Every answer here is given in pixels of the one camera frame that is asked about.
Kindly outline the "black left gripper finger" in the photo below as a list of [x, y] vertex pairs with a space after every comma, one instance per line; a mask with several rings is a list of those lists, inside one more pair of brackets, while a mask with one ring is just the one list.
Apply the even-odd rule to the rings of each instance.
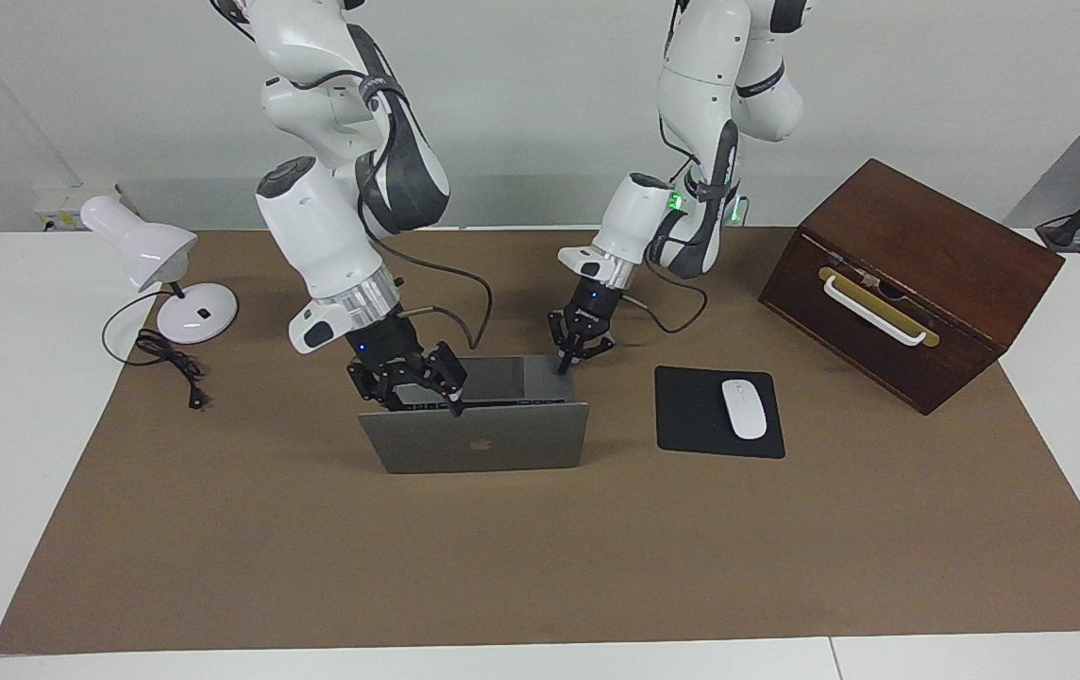
[[591, 332], [589, 329], [573, 331], [573, 365], [592, 361], [615, 346], [615, 337], [610, 329], [602, 332]]
[[551, 332], [554, 346], [557, 349], [558, 363], [556, 375], [563, 376], [573, 365], [573, 349], [576, 348], [576, 334], [570, 334], [565, 327], [565, 314], [548, 313], [548, 327]]

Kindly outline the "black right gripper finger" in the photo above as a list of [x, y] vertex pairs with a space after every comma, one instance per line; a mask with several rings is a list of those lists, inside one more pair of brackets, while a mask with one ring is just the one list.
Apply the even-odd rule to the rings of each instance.
[[413, 344], [413, 383], [436, 393], [454, 417], [461, 417], [465, 409], [465, 367], [445, 341], [427, 351]]
[[378, 373], [366, 365], [347, 365], [346, 371], [364, 400], [377, 402], [389, 412], [405, 412], [407, 409], [397, 394], [397, 389], [405, 383], [402, 375], [393, 371]]

